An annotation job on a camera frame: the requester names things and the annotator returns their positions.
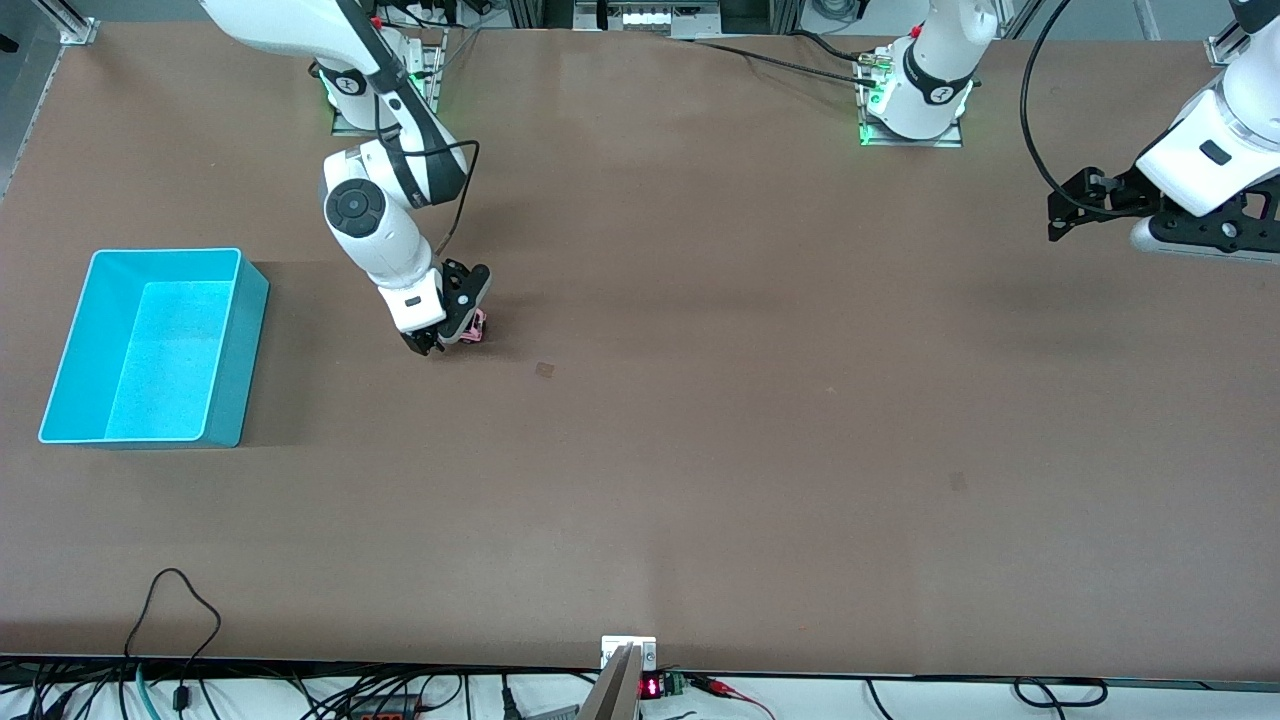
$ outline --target blue bin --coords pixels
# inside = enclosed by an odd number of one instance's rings
[[[95,252],[40,442],[234,447],[266,290],[234,247]]]

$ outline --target brown table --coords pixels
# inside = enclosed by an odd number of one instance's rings
[[[306,63],[105,27],[0,205],[0,650],[116,651],[178,565],[219,655],[590,665],[643,632],[695,666],[1280,679],[1280,275],[1046,242],[1025,51],[929,151],[714,50],[481,36],[442,114],[484,142],[451,255],[492,265],[492,329],[424,360],[324,227],[351,141]],[[1124,169],[1208,77],[1050,46],[1046,159]],[[91,251],[218,245],[271,281],[243,447],[38,445]],[[177,585],[155,621],[142,652],[207,632]]]

